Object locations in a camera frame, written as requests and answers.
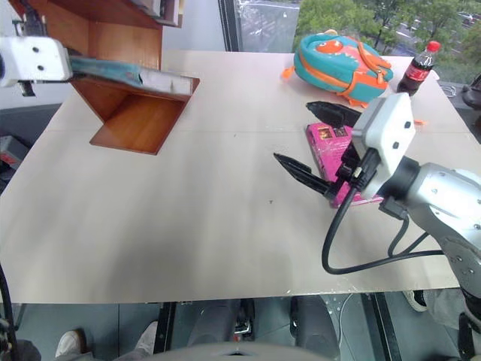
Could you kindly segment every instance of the bottle label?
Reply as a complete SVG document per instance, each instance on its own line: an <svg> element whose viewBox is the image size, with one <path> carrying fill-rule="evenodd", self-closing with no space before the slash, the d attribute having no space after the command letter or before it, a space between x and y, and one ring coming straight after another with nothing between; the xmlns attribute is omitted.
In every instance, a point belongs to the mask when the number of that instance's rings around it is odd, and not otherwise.
<svg viewBox="0 0 481 361"><path fill-rule="evenodd" d="M423 81L428 77L429 70L422 70L410 64L406 70L406 76L416 81Z"/></svg>

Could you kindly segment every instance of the cola bottle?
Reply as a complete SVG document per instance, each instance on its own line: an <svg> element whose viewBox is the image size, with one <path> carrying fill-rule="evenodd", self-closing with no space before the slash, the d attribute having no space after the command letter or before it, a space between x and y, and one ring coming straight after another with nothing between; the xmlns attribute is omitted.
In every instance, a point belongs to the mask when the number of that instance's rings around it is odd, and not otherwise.
<svg viewBox="0 0 481 361"><path fill-rule="evenodd" d="M408 93L413 96L422 82L428 77L434 66L434 57L441 48L437 41L429 41L426 50L414 57L399 82L398 93Z"/></svg>

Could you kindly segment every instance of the window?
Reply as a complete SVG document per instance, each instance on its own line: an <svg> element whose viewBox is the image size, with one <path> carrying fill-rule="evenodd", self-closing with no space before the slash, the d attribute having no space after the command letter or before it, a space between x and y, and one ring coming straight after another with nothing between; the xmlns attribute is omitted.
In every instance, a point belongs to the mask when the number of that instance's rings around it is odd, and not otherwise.
<svg viewBox="0 0 481 361"><path fill-rule="evenodd" d="M219 0L231 7L233 51L290 53L305 35L336 29L382 55L413 56L442 44L442 80L470 83L481 72L481 0Z"/></svg>

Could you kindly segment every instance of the pink box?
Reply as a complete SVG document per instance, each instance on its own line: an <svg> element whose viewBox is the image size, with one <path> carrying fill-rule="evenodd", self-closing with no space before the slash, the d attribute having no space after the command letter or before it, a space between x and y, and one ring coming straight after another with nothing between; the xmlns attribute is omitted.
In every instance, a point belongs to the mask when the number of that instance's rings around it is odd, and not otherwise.
<svg viewBox="0 0 481 361"><path fill-rule="evenodd" d="M326 181L337 180L336 172L341 164L345 149L351 142L352 129L348 126L332 128L325 123L315 123L307 126L307 140L316 157L317 165L321 177ZM343 202L349 191L349 185L345 183L336 198L331 201L331 206L337 208ZM380 202L383 198L375 196L372 199L363 199L359 193L354 196L352 205L362 205L364 203Z"/></svg>

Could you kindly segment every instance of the red bottle cap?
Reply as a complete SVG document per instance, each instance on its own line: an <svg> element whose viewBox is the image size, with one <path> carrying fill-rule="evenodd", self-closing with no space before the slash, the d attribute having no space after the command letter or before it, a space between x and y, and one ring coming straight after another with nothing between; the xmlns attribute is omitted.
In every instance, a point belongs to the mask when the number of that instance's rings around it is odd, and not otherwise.
<svg viewBox="0 0 481 361"><path fill-rule="evenodd" d="M428 51L431 51L432 53L436 53L440 48L441 44L437 41L429 41L428 47L426 49L428 49Z"/></svg>

